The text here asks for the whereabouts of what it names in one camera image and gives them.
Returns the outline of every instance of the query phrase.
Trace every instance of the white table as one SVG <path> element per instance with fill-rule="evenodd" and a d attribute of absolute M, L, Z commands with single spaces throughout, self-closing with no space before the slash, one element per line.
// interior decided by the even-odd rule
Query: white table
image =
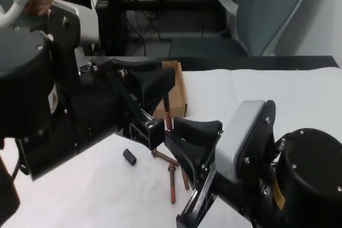
<path fill-rule="evenodd" d="M 214 70 L 184 72 L 188 118 L 232 117 L 243 100 L 275 101 L 275 138 L 299 128 L 317 128 L 342 141 L 342 71 L 261 72 Z M 125 148 L 136 157 L 131 167 Z M 170 154 L 164 145 L 158 147 Z M 9 171 L 17 150 L 10 139 L 1 153 Z M 112 135 L 35 182 L 18 174 L 18 212 L 4 225 L 14 227 L 175 227 L 175 218 L 191 192 L 176 171 L 176 204 L 170 203 L 168 164 L 154 159 L 142 145 Z M 216 200 L 200 227 L 250 228 L 248 221 Z"/>

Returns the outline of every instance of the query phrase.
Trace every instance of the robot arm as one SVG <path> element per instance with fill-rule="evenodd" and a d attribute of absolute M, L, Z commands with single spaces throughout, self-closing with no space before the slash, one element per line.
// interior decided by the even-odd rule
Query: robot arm
<path fill-rule="evenodd" d="M 24 28 L 0 32 L 0 139 L 16 139 L 20 170 L 33 180 L 119 132 L 149 150 L 164 142 L 185 170 L 194 191 L 179 228 L 197 227 L 217 197 L 254 227 L 340 226 L 336 139 L 300 129 L 275 142 L 273 101 L 243 102 L 225 129 L 220 121 L 175 118 L 165 131 L 151 114 L 174 86 L 174 70 L 108 57 L 79 70 L 74 49 L 84 30 L 77 11 L 54 4 L 49 20 L 53 37 Z M 19 199 L 1 160 L 0 199 L 2 225 Z"/>

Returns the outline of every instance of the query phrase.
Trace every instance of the office chair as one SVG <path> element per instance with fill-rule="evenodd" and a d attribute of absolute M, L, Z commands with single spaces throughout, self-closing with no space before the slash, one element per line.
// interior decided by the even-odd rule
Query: office chair
<path fill-rule="evenodd" d="M 47 31 L 47 16 L 28 16 L 23 11 L 29 0 L 0 0 L 0 29 L 3 27 L 28 27 Z"/>
<path fill-rule="evenodd" d="M 274 49 L 302 0 L 218 0 L 235 18 L 233 38 L 179 38 L 169 56 L 228 58 L 272 56 Z"/>

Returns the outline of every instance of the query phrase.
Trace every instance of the small black tube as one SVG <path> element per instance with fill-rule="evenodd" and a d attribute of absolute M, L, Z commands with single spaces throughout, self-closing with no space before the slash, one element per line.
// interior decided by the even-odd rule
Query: small black tube
<path fill-rule="evenodd" d="M 137 162 L 137 158 L 129 151 L 129 149 L 124 150 L 122 155 L 132 166 Z"/>

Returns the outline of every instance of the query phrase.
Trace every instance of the black cylinder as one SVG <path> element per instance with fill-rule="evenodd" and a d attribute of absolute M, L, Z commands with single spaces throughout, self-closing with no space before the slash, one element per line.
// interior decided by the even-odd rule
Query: black cylinder
<path fill-rule="evenodd" d="M 1 29 L 0 53 L 0 138 L 26 137 L 58 104 L 47 40 L 27 28 Z"/>
<path fill-rule="evenodd" d="M 132 166 L 134 166 L 137 162 L 137 158 L 133 155 L 132 152 L 129 151 L 129 149 L 124 150 L 122 155 Z"/>
<path fill-rule="evenodd" d="M 342 145 L 325 132 L 286 137 L 272 184 L 274 206 L 293 227 L 340 227 Z"/>

